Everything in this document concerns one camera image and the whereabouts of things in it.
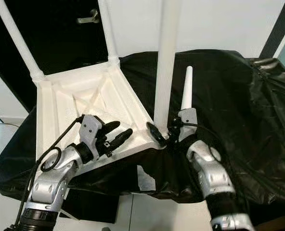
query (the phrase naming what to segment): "black cloth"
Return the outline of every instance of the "black cloth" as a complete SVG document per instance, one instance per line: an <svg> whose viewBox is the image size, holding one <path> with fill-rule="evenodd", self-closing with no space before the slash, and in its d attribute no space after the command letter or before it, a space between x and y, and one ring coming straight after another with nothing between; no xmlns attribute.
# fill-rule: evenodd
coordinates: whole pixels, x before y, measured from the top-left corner
<svg viewBox="0 0 285 231"><path fill-rule="evenodd" d="M121 58L122 72L151 117L156 65L157 52ZM235 51L177 53L169 122L180 109L188 65L194 68L198 123L216 132L223 146L200 128L197 135L220 151L238 194L257 204L285 202L285 68L277 59L244 59ZM34 158L35 110L0 155L3 195L20 199ZM155 191L140 191L137 165L155 179ZM147 193L179 203L203 199L183 144L145 150L75 177L69 186L107 195Z"/></svg>

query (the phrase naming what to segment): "white pole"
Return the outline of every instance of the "white pole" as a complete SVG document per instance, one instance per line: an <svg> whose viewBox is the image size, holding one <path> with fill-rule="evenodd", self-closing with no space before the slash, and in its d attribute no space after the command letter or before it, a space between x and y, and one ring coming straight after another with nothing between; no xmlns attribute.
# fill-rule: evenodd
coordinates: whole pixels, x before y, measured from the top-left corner
<svg viewBox="0 0 285 231"><path fill-rule="evenodd" d="M168 131L169 100L181 3L180 0L163 0L154 109L154 125L163 135Z"/></svg>
<svg viewBox="0 0 285 231"><path fill-rule="evenodd" d="M106 46L108 51L108 61L113 64L119 63L119 57L116 51L115 46L115 39L110 19L110 14L108 11L108 6L106 0L98 0L99 8L100 8L100 14L101 14L101 20L106 40Z"/></svg>
<svg viewBox="0 0 285 231"><path fill-rule="evenodd" d="M193 68L186 68L181 110L192 107Z"/></svg>
<svg viewBox="0 0 285 231"><path fill-rule="evenodd" d="M35 59L28 49L28 46L26 45L21 33L19 32L4 0L0 0L0 16L14 44L16 45L16 48L21 54L27 68L29 69L32 80L34 82L43 80L45 78L45 75L38 67Z"/></svg>

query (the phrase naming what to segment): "white wall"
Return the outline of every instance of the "white wall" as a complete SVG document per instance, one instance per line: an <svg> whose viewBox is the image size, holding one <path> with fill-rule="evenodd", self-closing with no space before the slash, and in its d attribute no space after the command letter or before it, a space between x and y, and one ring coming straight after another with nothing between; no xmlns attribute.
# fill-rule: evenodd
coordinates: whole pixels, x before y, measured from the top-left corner
<svg viewBox="0 0 285 231"><path fill-rule="evenodd" d="M19 123L28 115L25 108L0 78L0 118L4 122Z"/></svg>
<svg viewBox="0 0 285 231"><path fill-rule="evenodd" d="M157 51L161 0L107 0L120 57ZM236 50L258 57L285 0L180 0L178 51Z"/></svg>

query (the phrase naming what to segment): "black cylinder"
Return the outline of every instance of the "black cylinder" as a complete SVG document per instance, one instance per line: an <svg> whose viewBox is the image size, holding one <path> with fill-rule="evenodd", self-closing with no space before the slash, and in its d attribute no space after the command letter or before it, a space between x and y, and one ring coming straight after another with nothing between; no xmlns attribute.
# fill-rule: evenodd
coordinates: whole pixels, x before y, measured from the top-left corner
<svg viewBox="0 0 285 231"><path fill-rule="evenodd" d="M244 213L244 210L237 204L235 194L224 192L206 197L210 215L213 218L227 215Z"/></svg>
<svg viewBox="0 0 285 231"><path fill-rule="evenodd" d="M21 216L17 231L52 231L57 212L26 208Z"/></svg>
<svg viewBox="0 0 285 231"><path fill-rule="evenodd" d="M74 147L80 155L83 164L86 164L93 159L92 152L84 142L81 142L78 145L75 145Z"/></svg>

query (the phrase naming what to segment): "door handle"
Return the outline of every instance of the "door handle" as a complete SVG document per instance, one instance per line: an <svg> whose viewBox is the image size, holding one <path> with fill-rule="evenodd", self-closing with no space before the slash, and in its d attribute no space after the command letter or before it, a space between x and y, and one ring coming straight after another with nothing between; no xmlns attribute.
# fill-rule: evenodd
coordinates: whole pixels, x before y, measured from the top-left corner
<svg viewBox="0 0 285 231"><path fill-rule="evenodd" d="M99 19L99 13L97 9L92 9L90 11L91 17L87 17L87 18L78 18L76 20L76 22L78 24L83 24L83 23L99 23L100 19Z"/></svg>

